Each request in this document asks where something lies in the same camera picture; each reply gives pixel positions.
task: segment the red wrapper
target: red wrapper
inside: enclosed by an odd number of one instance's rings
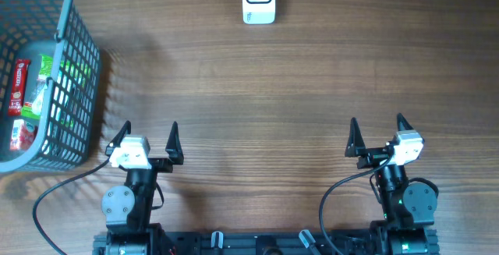
[[[14,71],[14,76],[12,77],[12,92],[10,94],[9,110],[7,111],[7,115],[9,116],[21,115],[29,64],[29,59],[17,59],[16,70]]]
[[[34,138],[37,136],[37,127],[24,119],[16,119],[12,128],[10,139],[10,150],[27,150],[31,147]]]

